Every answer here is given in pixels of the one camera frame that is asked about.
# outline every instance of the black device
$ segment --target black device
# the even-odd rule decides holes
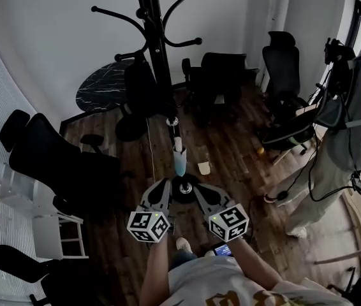
[[[230,248],[224,242],[213,245],[212,246],[212,251],[214,251],[214,254],[217,255],[217,256],[230,256],[230,257],[233,257],[232,252],[230,251]]]
[[[117,185],[125,175],[121,162],[101,153],[103,137],[85,135],[81,142],[96,153],[81,152],[52,127],[46,117],[30,116],[15,110],[0,132],[0,141],[8,152],[10,167],[49,186],[55,194],[54,206],[62,213],[91,213],[104,203],[117,199]]]

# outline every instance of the person's arm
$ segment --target person's arm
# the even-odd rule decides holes
[[[158,306],[169,298],[168,234],[151,246],[147,273],[141,288],[140,306]]]
[[[271,290],[277,283],[283,281],[277,271],[264,262],[245,240],[236,238],[227,245],[248,279],[266,290]]]

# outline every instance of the small white box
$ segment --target small white box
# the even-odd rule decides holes
[[[162,212],[131,212],[127,230],[139,242],[159,242],[169,229]]]
[[[246,233],[249,217],[241,204],[209,216],[209,230],[224,242]]]

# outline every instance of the round table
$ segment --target round table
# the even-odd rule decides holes
[[[86,112],[102,112],[127,102],[124,70],[134,59],[113,62],[91,74],[77,91],[77,106]]]

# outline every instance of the light gray pants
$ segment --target light gray pants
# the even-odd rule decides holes
[[[326,144],[322,141],[318,149],[318,158],[316,164],[311,172],[311,183],[313,184],[313,198],[315,200],[321,199],[327,193],[347,186],[351,178],[351,171],[343,171],[339,169],[329,158]],[[288,202],[297,198],[305,190],[308,190],[308,174],[309,169],[314,163],[312,158],[306,167],[302,170],[300,177],[295,184],[288,191],[288,197],[283,201],[278,201],[277,206],[287,204]],[[301,169],[284,179],[280,184],[275,186],[273,190],[268,194],[270,198],[277,197],[278,193],[287,190],[293,183],[295,178],[299,175]],[[315,202],[308,194],[290,215],[286,222],[285,231],[287,234],[293,234],[300,228],[306,227],[312,223],[318,222],[328,210],[328,207],[340,197],[343,191],[332,194],[323,201]]]

